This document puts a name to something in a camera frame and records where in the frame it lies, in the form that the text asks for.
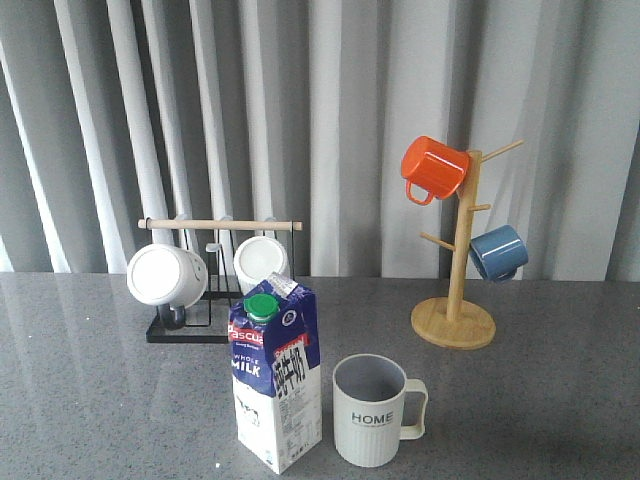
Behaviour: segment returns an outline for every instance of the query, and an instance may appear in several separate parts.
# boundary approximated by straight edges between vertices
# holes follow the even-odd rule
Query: blue mug
[[[529,261],[527,247],[511,225],[504,225],[471,240],[469,255],[485,280],[511,280]]]

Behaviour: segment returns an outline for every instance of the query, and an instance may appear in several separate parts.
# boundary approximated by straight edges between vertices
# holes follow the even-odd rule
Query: orange mug
[[[407,197],[418,205],[428,205],[434,197],[443,200],[451,196],[467,174],[469,159],[468,153],[459,152],[432,138],[416,138],[402,159]],[[425,200],[413,196],[413,185],[429,192]]]

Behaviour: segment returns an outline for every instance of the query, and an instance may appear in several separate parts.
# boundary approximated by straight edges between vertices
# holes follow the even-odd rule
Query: mug
[[[415,425],[403,426],[405,395],[423,396]],[[378,467],[397,453],[400,440],[424,435],[429,395],[421,380],[407,379],[393,360],[352,355],[333,370],[333,428],[338,453],[359,467]]]
[[[470,156],[429,137],[418,137],[402,159],[402,176],[406,179],[406,194],[418,205],[428,205],[437,197],[451,196],[463,182]],[[425,200],[418,200],[411,187],[418,185],[428,191]]]
[[[141,248],[127,266],[127,286],[146,305],[189,308],[207,287],[207,267],[193,252],[173,245]]]
[[[233,257],[240,290],[246,295],[271,273],[289,275],[287,251],[271,237],[251,237],[242,242]]]
[[[511,225],[503,225],[471,240],[469,255],[485,280],[511,280],[529,261],[527,247]]]

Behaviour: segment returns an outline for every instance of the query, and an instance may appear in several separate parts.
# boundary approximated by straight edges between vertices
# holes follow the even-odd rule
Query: wooden stand base
[[[435,345],[460,350],[475,350],[491,343],[496,324],[491,315],[473,303],[462,301],[460,314],[447,320],[447,297],[420,302],[411,312],[413,329]]]

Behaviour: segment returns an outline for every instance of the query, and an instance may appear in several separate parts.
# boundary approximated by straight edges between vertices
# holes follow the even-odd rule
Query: wooden rod
[[[420,232],[420,236],[422,238],[426,238],[427,240],[432,241],[433,243],[437,243],[441,247],[444,247],[444,248],[446,248],[448,250],[451,250],[452,252],[456,251],[455,245],[451,245],[450,243],[447,243],[444,240],[440,240],[439,238],[434,237],[433,235],[429,235],[428,233]]]
[[[469,168],[464,183],[458,188],[460,202],[458,205],[458,219],[456,221],[455,246],[453,262],[451,264],[451,280],[449,281],[449,297],[447,298],[447,321],[456,322],[460,315],[464,280],[467,274],[467,257],[471,242],[471,227],[473,226],[473,210],[478,195],[480,182],[480,167],[482,166],[482,152],[471,150]]]
[[[487,160],[491,160],[493,157],[497,157],[498,155],[502,155],[503,153],[508,152],[509,150],[513,150],[516,147],[519,147],[520,145],[522,145],[524,143],[524,140],[517,140],[513,143],[510,143],[509,145],[505,145],[502,148],[499,148],[498,150],[488,153],[487,155],[485,155],[484,157],[482,157],[482,159],[480,160],[481,162],[486,162]]]
[[[172,230],[286,230],[302,231],[302,222],[257,222],[252,220],[138,220],[138,228],[152,230],[168,228]]]
[[[469,207],[470,212],[479,212],[481,210],[489,210],[491,205],[489,203],[483,203],[482,205],[474,205],[473,207]]]

